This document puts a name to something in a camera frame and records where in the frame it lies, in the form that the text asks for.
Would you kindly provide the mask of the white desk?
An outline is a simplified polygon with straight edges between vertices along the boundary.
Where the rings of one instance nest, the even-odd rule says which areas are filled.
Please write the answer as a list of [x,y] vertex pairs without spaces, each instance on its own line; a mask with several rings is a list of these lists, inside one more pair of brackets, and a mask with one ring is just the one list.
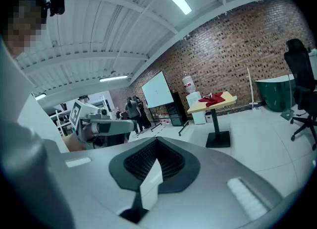
[[317,49],[312,49],[310,53],[308,53],[314,79],[317,81]]

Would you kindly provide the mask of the person's white shirt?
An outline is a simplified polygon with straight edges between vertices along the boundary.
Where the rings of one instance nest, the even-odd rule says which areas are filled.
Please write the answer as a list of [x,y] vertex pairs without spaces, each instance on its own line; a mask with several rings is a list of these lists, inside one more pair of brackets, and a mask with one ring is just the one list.
[[16,122],[69,152],[57,127],[32,96],[33,84],[19,69],[0,37],[0,119]]

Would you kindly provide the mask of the red cloth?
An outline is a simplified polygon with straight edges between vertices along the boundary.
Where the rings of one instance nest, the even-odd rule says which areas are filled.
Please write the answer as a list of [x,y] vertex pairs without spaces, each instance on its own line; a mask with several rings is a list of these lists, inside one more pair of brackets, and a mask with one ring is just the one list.
[[210,93],[207,96],[203,96],[198,101],[201,103],[205,103],[206,107],[210,107],[213,105],[216,105],[218,103],[222,103],[225,101],[225,99],[222,97],[222,92],[219,93]]

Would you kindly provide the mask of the person's left forearm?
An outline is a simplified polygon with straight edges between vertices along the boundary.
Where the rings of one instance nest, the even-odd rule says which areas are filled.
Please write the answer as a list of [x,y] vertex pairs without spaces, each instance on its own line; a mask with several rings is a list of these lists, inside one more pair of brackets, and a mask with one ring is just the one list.
[[63,137],[62,139],[63,139],[66,147],[68,148],[69,152],[86,150],[84,143],[78,139],[75,132]]

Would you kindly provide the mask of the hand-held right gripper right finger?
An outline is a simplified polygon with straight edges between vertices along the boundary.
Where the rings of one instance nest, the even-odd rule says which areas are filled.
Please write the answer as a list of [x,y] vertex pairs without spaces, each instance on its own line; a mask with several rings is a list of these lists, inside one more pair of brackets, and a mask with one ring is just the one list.
[[237,229],[251,223],[227,182],[240,178],[268,211],[282,195],[264,178],[231,156],[181,140],[172,144],[192,153],[200,172],[184,191],[160,194],[154,207],[140,221],[145,229]]

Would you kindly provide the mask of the white shelving rack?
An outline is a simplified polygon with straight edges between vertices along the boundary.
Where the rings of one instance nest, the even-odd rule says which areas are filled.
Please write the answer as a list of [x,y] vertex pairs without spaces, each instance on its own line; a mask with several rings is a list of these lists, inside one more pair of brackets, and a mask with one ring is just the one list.
[[56,125],[61,137],[66,137],[73,132],[73,127],[70,122],[70,110],[67,109],[67,104],[60,104],[61,110],[55,110],[54,114],[49,117]]

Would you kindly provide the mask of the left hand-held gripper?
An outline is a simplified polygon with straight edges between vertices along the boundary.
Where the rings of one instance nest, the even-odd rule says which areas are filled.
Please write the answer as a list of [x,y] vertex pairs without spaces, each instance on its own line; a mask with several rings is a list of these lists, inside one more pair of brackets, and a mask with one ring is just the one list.
[[77,139],[87,150],[95,148],[99,136],[113,136],[135,131],[134,120],[109,120],[106,109],[75,100],[69,121]]

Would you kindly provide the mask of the white whiteboard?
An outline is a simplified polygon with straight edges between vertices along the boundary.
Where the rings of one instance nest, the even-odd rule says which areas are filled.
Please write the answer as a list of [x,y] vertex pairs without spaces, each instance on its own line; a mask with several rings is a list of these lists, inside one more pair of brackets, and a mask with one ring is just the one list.
[[170,104],[174,101],[162,71],[144,84],[142,91],[149,108]]

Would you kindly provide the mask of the black office chair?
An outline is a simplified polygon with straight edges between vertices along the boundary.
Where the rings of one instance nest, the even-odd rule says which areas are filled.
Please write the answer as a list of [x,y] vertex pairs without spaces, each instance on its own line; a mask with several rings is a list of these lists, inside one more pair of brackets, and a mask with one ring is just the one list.
[[308,114],[307,118],[296,116],[291,118],[291,124],[293,124],[295,120],[303,124],[294,132],[291,136],[291,140],[294,141],[298,133],[309,128],[315,141],[312,150],[315,150],[317,148],[317,134],[315,132],[315,127],[317,127],[317,91],[315,90],[316,84],[309,54],[299,39],[291,39],[286,42],[286,45],[288,51],[284,53],[284,59],[295,80],[293,97],[298,109],[304,110]]

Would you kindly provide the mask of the green tub with white lid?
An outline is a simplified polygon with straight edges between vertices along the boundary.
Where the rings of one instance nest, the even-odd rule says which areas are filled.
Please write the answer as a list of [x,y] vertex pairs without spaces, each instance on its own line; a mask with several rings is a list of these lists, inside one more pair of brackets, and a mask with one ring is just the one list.
[[270,110],[282,112],[295,106],[293,74],[257,80],[255,83]]

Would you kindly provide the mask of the grey floor stand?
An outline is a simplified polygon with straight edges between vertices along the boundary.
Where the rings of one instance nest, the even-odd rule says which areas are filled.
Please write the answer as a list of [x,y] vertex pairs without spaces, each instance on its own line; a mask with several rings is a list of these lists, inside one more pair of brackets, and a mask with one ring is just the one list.
[[294,110],[292,109],[292,86],[290,75],[288,75],[288,84],[289,84],[289,106],[281,113],[281,117],[287,121],[290,121],[293,117]]

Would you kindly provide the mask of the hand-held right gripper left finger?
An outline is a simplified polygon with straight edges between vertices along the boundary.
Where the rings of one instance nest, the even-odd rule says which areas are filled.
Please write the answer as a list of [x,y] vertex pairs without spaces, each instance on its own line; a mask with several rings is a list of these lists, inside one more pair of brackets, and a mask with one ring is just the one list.
[[146,141],[61,153],[55,142],[45,140],[50,170],[70,206],[76,229],[157,229],[151,212],[137,224],[120,217],[132,207],[135,192],[120,188],[108,169],[113,157]]

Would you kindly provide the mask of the black whiteboard stand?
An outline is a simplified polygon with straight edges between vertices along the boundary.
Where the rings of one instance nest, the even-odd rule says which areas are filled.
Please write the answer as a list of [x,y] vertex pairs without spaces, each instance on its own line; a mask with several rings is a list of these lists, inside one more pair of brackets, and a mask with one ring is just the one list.
[[[167,124],[171,124],[171,121],[168,117],[168,113],[166,110],[165,105],[155,107],[155,108],[149,108],[150,115],[153,119],[154,127],[151,127],[150,130],[153,131],[159,126],[165,126]],[[184,126],[181,126],[181,129],[178,131],[178,135],[181,136],[184,129],[189,125],[189,122],[184,124]]]

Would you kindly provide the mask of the clear water jug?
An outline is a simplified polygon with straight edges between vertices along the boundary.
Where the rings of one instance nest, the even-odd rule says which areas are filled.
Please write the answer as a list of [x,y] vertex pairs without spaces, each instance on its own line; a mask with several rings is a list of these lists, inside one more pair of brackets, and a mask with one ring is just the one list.
[[192,77],[187,73],[187,71],[183,71],[184,77],[182,79],[183,85],[187,93],[193,93],[196,91],[196,86]]

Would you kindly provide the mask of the black cabinet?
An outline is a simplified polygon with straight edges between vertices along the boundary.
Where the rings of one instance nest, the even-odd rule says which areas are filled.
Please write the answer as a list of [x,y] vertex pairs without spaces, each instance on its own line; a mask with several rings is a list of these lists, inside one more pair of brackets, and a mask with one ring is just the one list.
[[184,126],[187,122],[187,116],[180,96],[178,92],[171,92],[171,95],[173,97],[173,102],[165,105],[168,117],[173,126]]

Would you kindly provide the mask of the yellow-topped pedestal table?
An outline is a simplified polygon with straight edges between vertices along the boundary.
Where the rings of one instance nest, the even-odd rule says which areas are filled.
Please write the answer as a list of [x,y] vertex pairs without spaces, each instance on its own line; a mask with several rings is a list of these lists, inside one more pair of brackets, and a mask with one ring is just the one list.
[[225,99],[225,101],[222,103],[206,107],[205,103],[201,103],[198,101],[195,102],[192,106],[190,106],[187,111],[188,114],[211,111],[214,132],[208,134],[206,148],[228,148],[231,145],[229,131],[219,130],[216,109],[233,105],[236,103],[236,99],[234,99],[234,97],[228,91],[223,92],[222,97]]

